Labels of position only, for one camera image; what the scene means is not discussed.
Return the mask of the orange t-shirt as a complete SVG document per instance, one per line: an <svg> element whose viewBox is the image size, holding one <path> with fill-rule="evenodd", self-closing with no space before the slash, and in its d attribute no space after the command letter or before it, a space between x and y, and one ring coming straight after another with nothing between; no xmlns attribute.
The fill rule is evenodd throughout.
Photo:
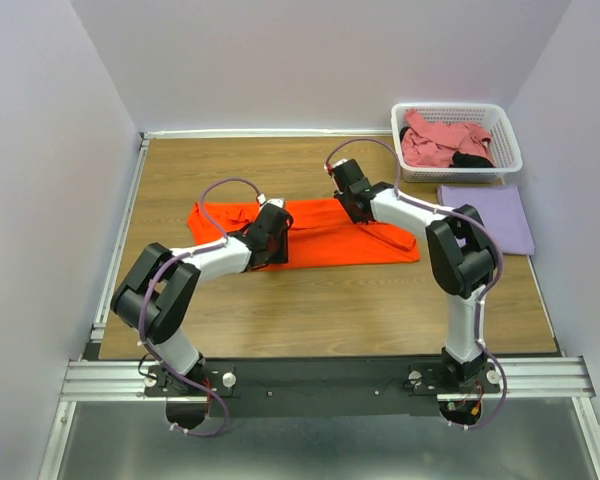
<svg viewBox="0 0 600 480"><path fill-rule="evenodd" d="M354 224L335 199L289 201L285 209L294 219L289 231L289 262L268 266L268 271L416 263L421 259L413 234L384 223ZM254 202L195 204L187 224L197 244L221 238L205 213L232 232L253 222L258 206Z"/></svg>

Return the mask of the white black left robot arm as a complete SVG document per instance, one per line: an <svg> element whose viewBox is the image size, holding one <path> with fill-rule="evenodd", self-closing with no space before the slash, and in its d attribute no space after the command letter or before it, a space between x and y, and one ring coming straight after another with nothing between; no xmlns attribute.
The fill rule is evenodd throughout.
<svg viewBox="0 0 600 480"><path fill-rule="evenodd" d="M182 330L196 287L224 275L287 263L292 225L284 201L267 200L253 222L219 240L190 248L148 245L117 287L110 310L171 366L167 382L177 393L192 394L205 383L204 356Z"/></svg>

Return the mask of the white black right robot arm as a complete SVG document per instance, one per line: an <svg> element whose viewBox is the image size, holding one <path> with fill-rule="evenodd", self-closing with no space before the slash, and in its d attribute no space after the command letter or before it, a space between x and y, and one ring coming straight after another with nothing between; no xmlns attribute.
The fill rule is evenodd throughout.
<svg viewBox="0 0 600 480"><path fill-rule="evenodd" d="M440 379L451 391L465 390L486 368L486 295L502 264L479 213L470 205L451 209L419 200L386 182L371 184L354 159L325 170L335 184L334 198L353 222L396 226L425 241L434 280L448 302Z"/></svg>

